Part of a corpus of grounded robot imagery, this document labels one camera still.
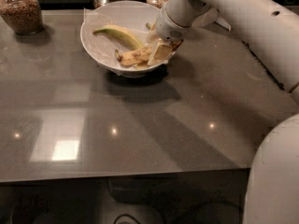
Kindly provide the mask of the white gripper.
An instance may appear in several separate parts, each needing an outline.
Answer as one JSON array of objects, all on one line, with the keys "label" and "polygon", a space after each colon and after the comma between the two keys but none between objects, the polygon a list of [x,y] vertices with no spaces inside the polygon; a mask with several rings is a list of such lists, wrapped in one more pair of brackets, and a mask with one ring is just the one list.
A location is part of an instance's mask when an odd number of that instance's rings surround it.
[{"label": "white gripper", "polygon": [[156,18],[155,29],[149,30],[146,38],[148,43],[152,43],[148,65],[152,66],[165,61],[173,50],[173,47],[166,41],[177,42],[185,36],[188,30],[188,27],[183,27],[172,21],[166,6],[163,6]]}]

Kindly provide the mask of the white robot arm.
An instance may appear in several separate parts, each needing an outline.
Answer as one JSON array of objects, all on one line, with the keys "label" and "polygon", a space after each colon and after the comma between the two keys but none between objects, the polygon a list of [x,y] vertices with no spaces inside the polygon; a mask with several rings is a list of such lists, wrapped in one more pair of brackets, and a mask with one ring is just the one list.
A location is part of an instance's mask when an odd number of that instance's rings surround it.
[{"label": "white robot arm", "polygon": [[[272,0],[169,0],[155,30],[179,41],[196,17],[217,9],[288,92],[299,99],[299,17]],[[242,224],[299,224],[299,115],[276,126],[252,162]]]}]

